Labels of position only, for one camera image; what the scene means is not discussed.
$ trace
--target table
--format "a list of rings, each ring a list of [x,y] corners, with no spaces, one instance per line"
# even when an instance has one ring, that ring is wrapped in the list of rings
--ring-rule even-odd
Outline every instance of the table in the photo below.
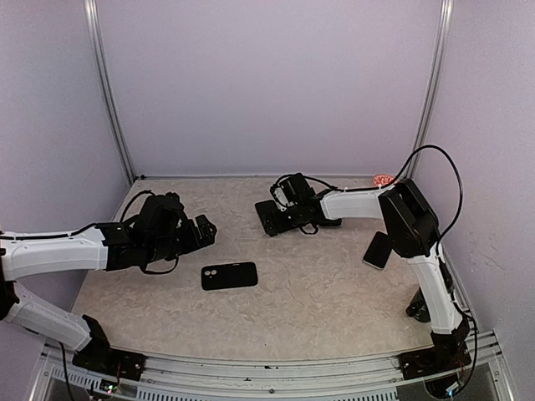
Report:
[[[394,253],[382,272],[361,261],[374,233],[384,230],[382,221],[348,219],[316,236],[291,231],[271,238],[254,204],[270,199],[274,180],[136,181],[125,203],[140,190],[176,192],[190,218],[206,214],[217,226],[216,244],[181,256],[167,276],[147,276],[136,267],[90,272],[74,312],[98,319],[112,346],[173,356],[315,360],[431,345],[429,325],[405,315],[418,288],[409,266]],[[142,204],[137,200],[129,214]],[[257,264],[257,286],[202,290],[204,266],[238,261]],[[150,269],[165,270],[169,263]]]

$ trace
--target wall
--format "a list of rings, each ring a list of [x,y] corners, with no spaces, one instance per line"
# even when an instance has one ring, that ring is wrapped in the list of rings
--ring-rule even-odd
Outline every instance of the wall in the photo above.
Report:
[[[495,329],[520,400],[535,392],[535,3],[456,2],[428,143],[466,201],[445,246],[482,330]],[[457,188],[440,155],[417,182],[445,227]]]
[[[99,2],[138,174],[396,172],[441,1]]]
[[[127,191],[82,1],[0,3],[0,222],[69,230],[108,220]],[[83,274],[24,280],[70,307]],[[23,399],[43,339],[0,322],[3,401]]]

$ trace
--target black phone case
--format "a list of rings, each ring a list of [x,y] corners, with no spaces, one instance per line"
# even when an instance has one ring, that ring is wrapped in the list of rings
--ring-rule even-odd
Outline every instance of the black phone case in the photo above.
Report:
[[[205,291],[254,287],[257,284],[257,267],[252,261],[206,266],[201,270],[201,285]]]
[[[377,231],[362,260],[376,269],[383,270],[391,252],[388,236],[384,232]]]

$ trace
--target vertical metal pole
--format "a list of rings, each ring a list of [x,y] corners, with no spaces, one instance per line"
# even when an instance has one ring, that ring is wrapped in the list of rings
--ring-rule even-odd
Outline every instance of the vertical metal pole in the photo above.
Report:
[[[115,107],[114,97],[111,92],[110,78],[108,76],[108,69],[106,68],[106,59],[104,56],[104,45],[100,33],[96,0],[85,0],[85,16],[89,26],[89,36],[91,37],[91,43],[93,44],[94,58],[99,71],[100,86],[104,95],[108,117],[110,118],[111,131],[119,152],[120,162],[125,171],[126,179],[128,180],[128,183],[132,185],[135,181],[135,172],[130,154],[126,148],[125,137],[120,128],[119,116],[117,115],[117,108]]]
[[[418,125],[418,135],[413,150],[418,149],[425,143],[429,123],[431,121],[431,114],[435,105],[436,94],[438,92],[439,82],[441,80],[442,64],[444,62],[444,55],[446,53],[446,44],[450,32],[451,13],[453,11],[453,0],[442,0],[441,19],[438,25],[438,33],[436,35],[435,54],[433,55],[433,64],[431,65],[431,76],[427,85],[425,93],[424,108],[420,117],[420,124]],[[417,154],[409,163],[407,170],[407,177],[414,178],[416,168],[420,162],[421,153]]]

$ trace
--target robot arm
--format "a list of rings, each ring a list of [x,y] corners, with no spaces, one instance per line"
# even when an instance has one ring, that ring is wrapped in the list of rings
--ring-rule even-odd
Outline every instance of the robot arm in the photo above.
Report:
[[[274,200],[256,204],[266,233],[276,236],[306,225],[339,226],[341,219],[375,218],[385,222],[388,252],[407,259],[418,278],[431,316],[434,347],[427,353],[403,354],[405,378],[458,367],[466,359],[466,319],[456,309],[450,273],[443,262],[438,219],[412,180],[371,190],[324,190],[318,194],[306,178],[289,175],[271,189]]]
[[[140,214],[125,222],[94,224],[70,234],[5,232],[0,236],[0,320],[58,340],[76,352],[74,364],[115,376],[121,359],[141,362],[142,358],[111,349],[96,320],[44,301],[17,280],[47,272],[114,271],[131,266],[156,274],[147,270],[150,263],[178,260],[180,255],[209,246],[216,233],[204,215],[195,222],[188,219],[179,196],[173,193],[150,196]],[[124,360],[121,366],[127,365]]]

